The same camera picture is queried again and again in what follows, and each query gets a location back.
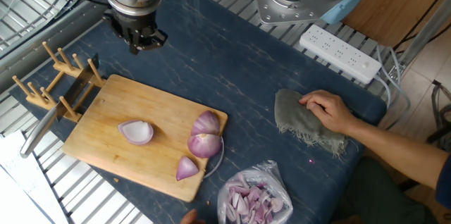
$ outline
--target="cutting board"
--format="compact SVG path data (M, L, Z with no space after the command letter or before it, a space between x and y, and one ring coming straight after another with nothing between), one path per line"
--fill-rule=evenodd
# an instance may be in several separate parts
M228 119L224 112L111 75L62 150L93 166L191 202L204 177L208 159L192 155L187 140L192 125L206 110L217 115L222 134ZM150 123L154 128L152 140L142 146L128 143L117 128L128 120ZM177 181L175 174L182 156L190 158L200 171Z

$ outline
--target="towel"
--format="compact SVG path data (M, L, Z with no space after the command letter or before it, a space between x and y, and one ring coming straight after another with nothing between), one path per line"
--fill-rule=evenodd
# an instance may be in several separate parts
M274 115L280 133L290 131L309 146L319 145L334 156L345 153L347 138L324 127L311 111L299 104L301 98L302 94L290 89L277 92Z

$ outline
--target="blue marble tabletop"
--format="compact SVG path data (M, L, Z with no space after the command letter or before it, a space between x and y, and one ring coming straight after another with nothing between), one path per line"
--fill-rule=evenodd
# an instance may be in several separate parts
M339 94L356 116L374 125L385 114L384 102L211 0L163 0L157 23L169 35L159 50L133 56L128 45L102 23L66 53L78 54L86 64L87 57L97 52L105 78L122 75L226 112L224 160L202 182L192 203L126 179L114 182L117 175L94 169L155 223L179 223L193 208L207 223L217 223L217 195L224 182L242 169L271 159L278 163L293 202L289 223L327 223L364 148L348 144L340 160L289 133L279 134L273 112L275 94L282 88L302 94L325 89ZM52 65L44 65L30 81L47 86L57 74ZM72 81L64 76L51 94L64 94ZM11 94L39 119L46 113L27 103L18 88ZM74 127L75 123L63 119L51 130L65 141ZM212 158L208 168L217 160Z

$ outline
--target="wooden rack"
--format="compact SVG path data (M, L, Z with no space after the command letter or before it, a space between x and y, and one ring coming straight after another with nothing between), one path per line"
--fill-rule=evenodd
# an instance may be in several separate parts
M46 42L42 42L42 45L47 50L47 52L49 52L50 57L55 61L54 68L59 71L58 75L50 82L49 86L47 86L47 88L41 87L41 91L38 91L37 88L31 82L29 82L27 83L27 85L31 89L30 91L15 75L13 76L13 80L27 95L27 101L34 105L38 105L39 107L45 108L46 110L50 110L56 105L56 101L50 95L50 91L54 88L61 77L63 77L63 75L66 74L72 77L78 77L78 75L83 70L83 65L81 64L80 59L78 59L77 54L72 55L73 60L77 63L78 66L76 68L70 64L70 61L62 48L58 48L58 52L64 62L59 61L56 58L55 53L50 49ZM91 66L92 71L94 72L94 76L92 76L91 80L89 81L89 86L87 87L83 95L78 99L77 103L75 103L75 105L71 107L69 103L64 99L64 97L59 97L61 103L63 103L64 106L68 109L68 112L64 115L64 117L74 122L78 122L81 119L82 114L78 113L77 109L81 106L82 102L86 99L87 95L91 92L94 86L103 87L106 82L105 79L102 79L100 77L100 74L99 72L97 72L97 69L91 59L88 59L87 62L89 66Z

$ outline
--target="white power strip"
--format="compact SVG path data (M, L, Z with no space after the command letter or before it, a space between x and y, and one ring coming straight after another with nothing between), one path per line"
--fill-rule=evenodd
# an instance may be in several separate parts
M381 69L377 60L316 25L302 34L299 44L364 84Z

